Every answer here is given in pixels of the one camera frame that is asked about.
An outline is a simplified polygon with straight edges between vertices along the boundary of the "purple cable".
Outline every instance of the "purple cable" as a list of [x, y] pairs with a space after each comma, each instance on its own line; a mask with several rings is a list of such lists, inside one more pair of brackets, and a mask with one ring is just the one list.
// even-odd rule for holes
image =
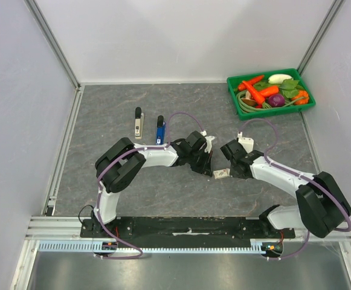
[[[265, 123], [268, 123], [274, 133], [275, 133], [275, 141], [273, 142], [272, 145], [270, 145], [268, 148], [265, 149], [264, 151], [264, 159], [265, 161], [270, 165], [270, 166], [273, 166], [275, 168], [278, 168], [282, 171], [285, 171], [293, 176], [296, 176], [298, 178], [302, 178], [303, 180], [311, 183], [312, 185], [316, 186], [319, 190], [321, 190], [335, 205], [336, 207], [339, 209], [339, 211], [341, 212], [341, 214], [343, 215], [344, 219], [346, 220], [347, 222], [347, 228], [336, 228], [335, 231], [343, 231], [343, 232], [348, 232], [348, 231], [351, 231], [351, 219], [349, 217], [349, 215], [347, 214], [346, 210], [343, 208], [343, 206], [337, 201], [336, 198], [334, 198], [334, 196], [328, 191], [326, 190], [323, 186], [321, 186], [319, 183], [315, 182], [314, 180], [312, 179], [309, 179], [308, 177], [304, 176], [304, 175], [300, 175], [300, 173], [298, 172], [295, 172], [293, 170], [290, 170], [288, 168], [285, 168], [279, 164], [276, 164], [274, 162], [272, 162], [269, 158], [268, 158], [268, 152], [270, 150], [272, 150], [273, 148], [275, 148], [278, 140], [279, 140], [279, 133], [277, 132], [277, 128], [268, 120], [266, 119], [261, 119], [261, 118], [255, 118], [255, 119], [252, 119], [252, 120], [249, 120], [247, 122], [245, 122], [241, 128], [239, 129], [239, 132], [242, 132], [242, 130], [250, 123], [250, 122], [253, 122], [253, 121], [263, 121]], [[284, 260], [284, 259], [287, 259], [287, 258], [290, 258], [290, 257], [293, 257], [293, 256], [296, 256], [297, 254], [301, 253], [306, 247], [307, 247], [307, 244], [308, 244], [308, 240], [309, 240], [309, 235], [310, 235], [310, 232], [308, 231], [307, 233], [307, 236], [304, 240], [304, 244], [301, 246], [301, 248], [299, 250], [297, 250], [296, 252], [292, 253], [292, 254], [289, 254], [287, 256], [284, 256], [284, 257], [279, 257], [279, 258], [269, 258], [270, 260]]]
[[[167, 122], [167, 134], [168, 134], [168, 137], [169, 137], [169, 141], [166, 145], [166, 147], [153, 147], [153, 146], [147, 146], [147, 147], [141, 147], [141, 148], [134, 148], [134, 149], [131, 149], [130, 151], [127, 151], [126, 153], [124, 154], [121, 154], [119, 157], [117, 157], [115, 160], [113, 160], [113, 162], [110, 163], [110, 165], [108, 165], [102, 172], [101, 174], [98, 176], [97, 178], [97, 183], [98, 183], [98, 195], [97, 195], [97, 200], [96, 200], [96, 208], [99, 209], [100, 208], [100, 196], [101, 196], [101, 191], [103, 190], [103, 187], [101, 186], [101, 179], [103, 178], [103, 176], [108, 172], [109, 169], [111, 169], [116, 163], [118, 163], [120, 160], [122, 160], [124, 157], [127, 157], [128, 155], [130, 155], [131, 153], [134, 153], [134, 152], [137, 152], [137, 151], [142, 151], [142, 150], [149, 150], [149, 149], [152, 149], [152, 150], [166, 150], [169, 146], [170, 146], [170, 143], [171, 143], [171, 140], [170, 140], [170, 120], [173, 116], [175, 115], [178, 115], [178, 114], [184, 114], [184, 115], [188, 115], [189, 117], [193, 118], [197, 123], [198, 123], [198, 126], [199, 128], [201, 128], [201, 131], [204, 131], [204, 128], [202, 127], [201, 123], [197, 120], [196, 117], [194, 117], [192, 114], [189, 114], [189, 113], [186, 113], [186, 112], [175, 112], [174, 114], [172, 114], [170, 117], [169, 117], [169, 120]], [[129, 259], [137, 259], [137, 258], [140, 258], [142, 255], [143, 255], [143, 251], [141, 250], [141, 248], [137, 247], [137, 246], [134, 246], [132, 245], [131, 243], [129, 242], [126, 242], [125, 240], [123, 239], [120, 239], [119, 237], [115, 236], [114, 234], [112, 234], [105, 226], [104, 222], [103, 222], [103, 219], [101, 218], [101, 215], [100, 215], [100, 211], [97, 212], [97, 219], [98, 219], [98, 222], [100, 223], [101, 227], [103, 228], [103, 230], [108, 234], [110, 235], [111, 237], [113, 237], [117, 242], [120, 242], [120, 243], [123, 243], [125, 244], [126, 246], [129, 246], [135, 250], [137, 250], [139, 252], [139, 254], [135, 255], [135, 256], [124, 256], [124, 257], [104, 257], [104, 256], [100, 256], [100, 255], [95, 255], [96, 257], [98, 258], [101, 258], [101, 259], [106, 259], [106, 260], [129, 260]]]

